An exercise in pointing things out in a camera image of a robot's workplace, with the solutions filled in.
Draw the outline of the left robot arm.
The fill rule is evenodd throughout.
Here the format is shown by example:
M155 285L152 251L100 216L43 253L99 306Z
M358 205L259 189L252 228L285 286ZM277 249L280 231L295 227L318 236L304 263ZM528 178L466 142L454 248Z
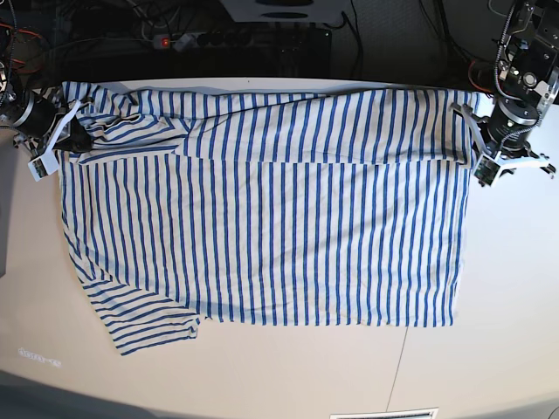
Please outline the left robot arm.
M558 2L515 1L507 13L493 64L494 108L480 117L453 104L471 129L473 176L492 186L519 168L554 176L549 158L533 151L528 137L558 103Z

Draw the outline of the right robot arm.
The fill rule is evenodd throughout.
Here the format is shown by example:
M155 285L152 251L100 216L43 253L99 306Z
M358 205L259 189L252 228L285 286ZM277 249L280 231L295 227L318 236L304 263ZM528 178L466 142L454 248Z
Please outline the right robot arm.
M35 91L23 83L24 63L15 58L17 37L43 37L20 28L13 2L8 6L12 23L1 23L1 128L14 134L14 148L24 148L32 158L45 155L47 148L91 151L93 140L75 115L85 104L66 99L60 87Z

